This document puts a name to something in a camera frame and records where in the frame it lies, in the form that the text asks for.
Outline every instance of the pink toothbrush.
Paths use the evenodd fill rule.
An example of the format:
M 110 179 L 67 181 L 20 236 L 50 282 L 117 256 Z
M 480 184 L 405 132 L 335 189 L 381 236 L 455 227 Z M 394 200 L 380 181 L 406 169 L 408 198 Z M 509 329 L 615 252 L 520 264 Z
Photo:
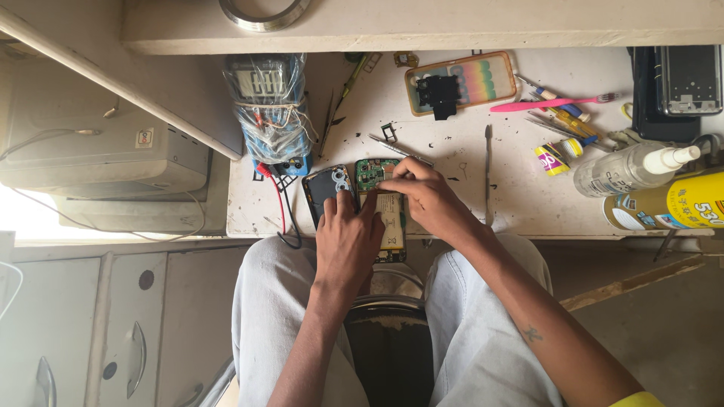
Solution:
M 501 104 L 499 106 L 493 106 L 490 108 L 491 112 L 517 112 L 519 110 L 535 109 L 537 107 L 556 107 L 564 104 L 572 103 L 608 103 L 618 99 L 620 96 L 618 93 L 604 93 L 598 95 L 595 98 L 588 99 L 551 99 L 549 101 L 535 101 L 535 102 L 513 102 Z

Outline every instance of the blue screwdriver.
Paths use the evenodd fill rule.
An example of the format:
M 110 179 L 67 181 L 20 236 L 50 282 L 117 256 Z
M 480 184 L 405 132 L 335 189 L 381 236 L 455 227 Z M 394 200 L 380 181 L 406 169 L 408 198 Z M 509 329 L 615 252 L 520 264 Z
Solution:
M 533 83 L 530 83 L 529 81 L 525 80 L 524 78 L 522 78 L 522 77 L 521 77 L 520 75 L 518 75 L 518 74 L 515 74 L 515 76 L 516 76 L 518 79 L 522 80 L 523 82 L 525 82 L 525 83 L 529 84 L 530 86 L 536 88 L 536 93 L 538 93 L 540 96 L 543 96 L 543 97 L 544 97 L 546 100 L 548 100 L 548 101 L 549 101 L 549 100 L 559 99 L 559 98 L 560 98 L 560 96 L 556 95 L 555 93 L 553 93 L 553 92 L 551 92 L 551 91 L 546 91 L 545 88 L 543 88 L 542 86 L 538 86 L 538 85 L 535 85 L 535 84 L 533 84 Z M 578 119 L 581 120 L 581 121 L 584 122 L 584 123 L 585 123 L 585 122 L 588 122 L 588 121 L 591 119 L 591 115 L 590 115 L 590 114 L 588 114 L 588 113 L 583 113 L 583 111 L 581 111 L 581 110 L 578 108 L 578 106 L 576 106 L 575 104 L 564 104 L 564 105 L 562 105 L 562 106 L 559 106 L 559 108 L 567 111 L 568 113 L 572 114 L 574 117 L 578 117 Z

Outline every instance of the black wire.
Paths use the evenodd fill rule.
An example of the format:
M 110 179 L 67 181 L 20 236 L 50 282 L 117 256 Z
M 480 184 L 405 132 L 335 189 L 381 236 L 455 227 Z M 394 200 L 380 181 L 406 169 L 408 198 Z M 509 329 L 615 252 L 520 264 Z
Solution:
M 284 193 L 284 200 L 287 202 L 287 210 L 289 211 L 289 218 L 291 218 L 291 220 L 292 220 L 292 226 L 294 227 L 294 232 L 296 232 L 296 234 L 297 234 L 297 240 L 299 240 L 299 243 L 296 246 L 294 246 L 292 243 L 287 242 L 287 240 L 284 239 L 284 236 L 282 236 L 282 233 L 280 233 L 280 232 L 277 232 L 277 236 L 279 236 L 279 239 L 282 239 L 282 242 L 286 243 L 287 246 L 289 246 L 295 250 L 298 250 L 298 249 L 302 248 L 302 243 L 303 243 L 302 236 L 299 234 L 299 228 L 297 227 L 297 222 L 294 220 L 294 214 L 292 213 L 292 207 L 291 207 L 291 205 L 289 205 L 289 196 L 287 195 L 287 186 L 284 184 L 284 181 L 282 181 L 281 179 L 279 179 L 279 181 L 282 184 L 282 192 Z

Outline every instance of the rainbow pattern phone case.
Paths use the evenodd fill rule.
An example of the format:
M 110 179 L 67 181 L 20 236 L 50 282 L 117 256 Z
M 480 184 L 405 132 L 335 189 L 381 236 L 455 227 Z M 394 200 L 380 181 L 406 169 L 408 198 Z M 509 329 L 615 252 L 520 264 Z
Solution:
M 420 106 L 416 88 L 418 80 L 433 75 L 458 76 L 458 109 L 510 98 L 518 91 L 515 87 L 513 67 L 505 51 L 425 65 L 405 72 L 410 109 L 415 116 L 432 113 L 430 106 Z

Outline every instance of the hand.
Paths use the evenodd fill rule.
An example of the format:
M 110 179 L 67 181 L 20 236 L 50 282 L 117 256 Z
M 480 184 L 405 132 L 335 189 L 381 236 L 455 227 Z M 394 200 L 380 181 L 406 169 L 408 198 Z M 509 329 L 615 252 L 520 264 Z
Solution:
M 395 167 L 391 180 L 377 187 L 406 194 L 412 219 L 458 250 L 472 240 L 493 235 L 455 195 L 442 174 L 412 156 Z
M 341 190 L 324 201 L 317 227 L 317 288 L 337 291 L 352 302 L 372 270 L 384 234 L 377 208 L 377 190 L 371 190 L 359 214 L 352 194 Z

